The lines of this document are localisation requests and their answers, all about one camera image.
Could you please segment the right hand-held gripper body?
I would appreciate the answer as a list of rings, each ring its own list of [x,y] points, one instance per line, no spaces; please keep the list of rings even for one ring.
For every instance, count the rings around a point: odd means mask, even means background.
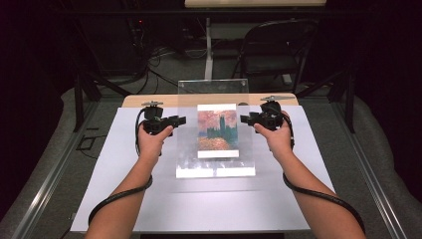
[[[276,130],[283,125],[288,124],[289,128],[293,128],[290,118],[282,112],[279,100],[285,100],[286,97],[269,96],[262,98],[263,103],[260,105],[261,112],[257,114],[255,123],[259,123],[268,130]]]

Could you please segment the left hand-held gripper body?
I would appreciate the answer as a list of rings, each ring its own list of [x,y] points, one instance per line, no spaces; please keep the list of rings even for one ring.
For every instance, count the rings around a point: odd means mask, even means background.
[[[160,107],[161,102],[152,101],[142,105],[144,111],[143,129],[147,133],[157,135],[171,125],[168,118],[162,118],[163,108]]]

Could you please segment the person's left hand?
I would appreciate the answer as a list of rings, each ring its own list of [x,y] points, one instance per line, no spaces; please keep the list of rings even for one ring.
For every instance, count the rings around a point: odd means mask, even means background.
[[[157,161],[162,150],[164,141],[173,133],[173,127],[167,126],[159,134],[150,134],[144,128],[143,124],[138,127],[138,150],[139,159],[147,161]]]

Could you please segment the white table sheet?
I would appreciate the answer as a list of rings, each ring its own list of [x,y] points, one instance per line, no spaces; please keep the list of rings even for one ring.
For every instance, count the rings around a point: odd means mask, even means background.
[[[164,144],[153,170],[134,229],[139,233],[266,233],[306,230],[309,225],[293,193],[283,182],[278,163],[265,139],[244,124],[238,126],[245,149],[255,162],[252,176],[176,175],[182,150],[196,151],[197,112],[167,108],[168,116],[182,115],[187,123]],[[111,124],[90,183],[71,227],[84,233],[93,208],[120,184],[137,160],[134,146],[136,108],[120,108]]]

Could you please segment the pale desk top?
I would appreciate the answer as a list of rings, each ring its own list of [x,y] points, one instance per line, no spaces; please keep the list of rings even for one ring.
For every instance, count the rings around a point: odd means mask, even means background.
[[[327,0],[184,0],[186,8],[319,7]]]

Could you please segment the black metal stand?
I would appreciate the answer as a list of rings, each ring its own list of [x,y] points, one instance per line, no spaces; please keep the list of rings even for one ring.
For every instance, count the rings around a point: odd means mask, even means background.
[[[338,103],[342,97],[345,97],[344,122],[351,133],[355,133],[353,125],[353,108],[354,108],[354,82],[356,70],[353,67],[347,67],[338,71],[329,77],[312,84],[309,88],[296,93],[298,99],[305,98],[322,86],[331,84],[327,98],[331,103]]]
[[[85,112],[84,112],[84,96],[87,96],[88,99],[92,102],[98,102],[102,97],[97,84],[104,85],[108,89],[120,94],[123,97],[130,95],[130,92],[124,90],[118,85],[106,80],[104,77],[101,77],[94,72],[79,72],[74,80],[74,96],[75,96],[75,110],[76,110],[76,123],[74,131],[78,131],[84,121],[85,121]]]

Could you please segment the person's right hand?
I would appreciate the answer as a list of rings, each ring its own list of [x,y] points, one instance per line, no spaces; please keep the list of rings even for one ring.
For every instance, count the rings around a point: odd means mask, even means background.
[[[269,130],[259,123],[254,124],[254,129],[265,138],[274,156],[288,155],[293,152],[291,128],[286,121],[276,130]]]

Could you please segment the aluminium floor rail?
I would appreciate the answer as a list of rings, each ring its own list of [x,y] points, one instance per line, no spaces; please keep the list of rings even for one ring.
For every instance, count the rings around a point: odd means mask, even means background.
[[[98,102],[84,103],[84,120],[79,129],[74,131],[76,117],[73,111],[76,109],[76,104],[65,103],[59,125],[30,178],[8,211],[9,221],[16,221],[9,239],[29,238],[54,194],[69,164],[72,151],[82,139],[84,127],[94,115],[98,104]]]
[[[408,239],[395,211],[392,208],[390,200],[387,198],[383,188],[381,187],[381,184],[375,175],[375,172],[371,168],[371,165],[366,157],[366,154],[364,153],[360,142],[358,141],[358,138],[349,130],[349,127],[345,122],[345,113],[342,110],[341,104],[332,103],[331,108],[337,117],[337,120],[339,121],[349,143],[351,144],[353,151],[357,156],[358,168],[362,174],[366,186],[368,187],[376,208],[381,215],[384,225],[386,226],[391,236],[391,239]]]

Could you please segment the colourful painting print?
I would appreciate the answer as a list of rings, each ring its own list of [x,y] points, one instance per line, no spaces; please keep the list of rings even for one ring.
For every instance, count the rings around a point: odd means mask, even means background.
[[[197,119],[199,158],[240,155],[235,104],[198,105]]]

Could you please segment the black folding chair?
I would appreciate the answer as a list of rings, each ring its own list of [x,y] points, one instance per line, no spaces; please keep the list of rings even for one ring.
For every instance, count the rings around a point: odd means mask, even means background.
[[[294,92],[317,33],[317,21],[291,19],[253,27],[244,37],[232,77],[293,75]]]

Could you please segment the light wooden table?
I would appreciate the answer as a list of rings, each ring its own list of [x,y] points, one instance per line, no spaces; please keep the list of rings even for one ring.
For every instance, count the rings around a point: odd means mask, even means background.
[[[140,108],[143,103],[162,102],[165,108],[195,107],[203,104],[247,104],[257,106],[270,94],[187,94],[131,95],[123,100],[124,108]]]

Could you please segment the clear acrylic photo frame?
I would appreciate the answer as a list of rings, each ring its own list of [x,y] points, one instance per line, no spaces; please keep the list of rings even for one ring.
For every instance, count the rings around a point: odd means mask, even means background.
[[[178,95],[187,94],[248,94],[246,79],[180,81]],[[240,115],[249,112],[247,104],[237,106],[237,128],[239,139],[238,157],[199,158],[197,106],[178,107],[178,113],[186,117],[186,124],[177,134],[178,178],[243,177],[256,174],[255,160],[252,158],[252,132],[247,125],[240,122]]]

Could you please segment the white desk leg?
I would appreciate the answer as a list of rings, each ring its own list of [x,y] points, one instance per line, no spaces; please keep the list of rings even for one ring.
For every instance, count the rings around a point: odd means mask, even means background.
[[[204,79],[211,80],[213,74],[213,53],[212,53],[212,39],[211,39],[211,21],[206,19],[206,61]]]

